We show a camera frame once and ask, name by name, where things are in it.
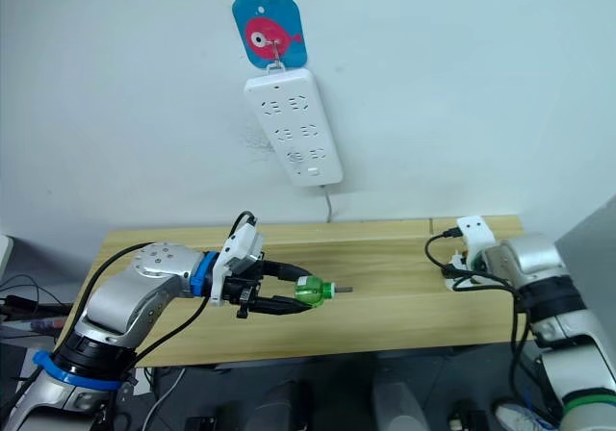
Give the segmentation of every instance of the blue sticker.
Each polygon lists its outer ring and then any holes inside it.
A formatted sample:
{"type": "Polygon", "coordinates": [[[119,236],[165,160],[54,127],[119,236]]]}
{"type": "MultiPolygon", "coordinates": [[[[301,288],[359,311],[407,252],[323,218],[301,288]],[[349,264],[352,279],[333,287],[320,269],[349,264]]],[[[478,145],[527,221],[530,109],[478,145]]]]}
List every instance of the blue sticker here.
{"type": "Polygon", "coordinates": [[[235,0],[233,15],[250,61],[259,68],[278,52],[286,67],[302,67],[308,56],[299,9],[293,0],[235,0]]]}

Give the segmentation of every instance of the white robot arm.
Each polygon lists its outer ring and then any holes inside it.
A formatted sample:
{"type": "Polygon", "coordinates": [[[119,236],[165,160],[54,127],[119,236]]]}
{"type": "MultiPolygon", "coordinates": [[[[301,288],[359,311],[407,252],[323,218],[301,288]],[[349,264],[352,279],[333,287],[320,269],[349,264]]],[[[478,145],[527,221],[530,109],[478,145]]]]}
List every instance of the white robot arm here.
{"type": "MultiPolygon", "coordinates": [[[[458,220],[468,246],[451,260],[455,269],[487,271],[517,291],[552,391],[563,408],[563,431],[616,429],[616,353],[601,324],[582,301],[556,247],[540,235],[497,243],[480,216],[458,220]]],[[[478,276],[466,285],[491,283],[478,276]]]]}
{"type": "Polygon", "coordinates": [[[286,315],[311,309],[294,298],[258,296],[264,274],[294,282],[310,272],[265,261],[263,237],[250,216],[242,227],[234,226],[219,253],[170,242],[138,249],[126,269],[93,293],[54,352],[37,353],[38,372],[26,385],[27,391],[3,408],[4,429],[90,429],[137,361],[185,328],[209,298],[217,306],[225,300],[240,306],[239,318],[246,318],[249,311],[286,315]],[[137,355],[136,348],[176,297],[204,299],[191,319],[137,355]]]}

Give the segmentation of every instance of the wooden tabletop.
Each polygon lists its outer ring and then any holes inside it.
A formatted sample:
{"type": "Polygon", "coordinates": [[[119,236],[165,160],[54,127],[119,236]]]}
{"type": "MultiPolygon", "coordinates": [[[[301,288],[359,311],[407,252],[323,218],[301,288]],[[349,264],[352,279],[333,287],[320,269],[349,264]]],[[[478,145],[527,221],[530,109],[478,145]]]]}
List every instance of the wooden tabletop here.
{"type": "MultiPolygon", "coordinates": [[[[486,220],[500,239],[520,235],[516,216],[486,220]]],[[[175,366],[276,359],[343,352],[505,342],[510,335],[511,297],[505,292],[454,293],[424,256],[424,243],[452,227],[452,218],[392,222],[259,225],[270,260],[305,267],[325,281],[354,287],[353,293],[303,314],[235,317],[237,307],[206,307],[186,330],[150,355],[142,366],[175,366]]],[[[143,241],[174,241],[219,250],[228,227],[112,232],[92,270],[118,250],[143,241]]],[[[460,239],[436,241],[433,252],[447,261],[460,239]]],[[[131,256],[110,266],[124,269],[131,256]]],[[[293,296],[294,285],[266,277],[260,294],[293,296]]],[[[142,346],[148,346],[191,316],[200,302],[175,299],[142,346]]]]}

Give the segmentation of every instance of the green plastic part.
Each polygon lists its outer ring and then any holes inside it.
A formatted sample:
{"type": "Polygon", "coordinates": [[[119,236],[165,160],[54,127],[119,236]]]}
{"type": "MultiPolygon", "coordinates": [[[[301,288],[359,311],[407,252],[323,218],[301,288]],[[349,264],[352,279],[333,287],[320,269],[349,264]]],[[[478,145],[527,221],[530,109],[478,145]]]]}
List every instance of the green plastic part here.
{"type": "Polygon", "coordinates": [[[313,308],[319,307],[325,299],[332,299],[335,293],[336,284],[323,282],[316,275],[300,277],[295,287],[295,299],[313,308]]]}
{"type": "Polygon", "coordinates": [[[570,400],[569,402],[567,402],[567,404],[565,404],[565,410],[563,415],[567,415],[569,412],[581,405],[597,403],[616,405],[616,396],[610,394],[592,394],[570,400]]]}

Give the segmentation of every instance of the white wall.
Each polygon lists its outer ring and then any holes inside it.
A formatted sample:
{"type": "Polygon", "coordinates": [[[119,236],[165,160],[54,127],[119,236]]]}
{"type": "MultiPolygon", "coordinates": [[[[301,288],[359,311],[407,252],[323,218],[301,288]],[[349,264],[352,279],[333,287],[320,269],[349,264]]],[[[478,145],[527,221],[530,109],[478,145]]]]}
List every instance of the white wall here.
{"type": "MultiPolygon", "coordinates": [[[[521,214],[557,238],[616,190],[616,0],[295,1],[336,220],[521,214]]],[[[4,233],[82,276],[109,229],[325,218],[244,104],[232,2],[1,0],[4,233]]]]}

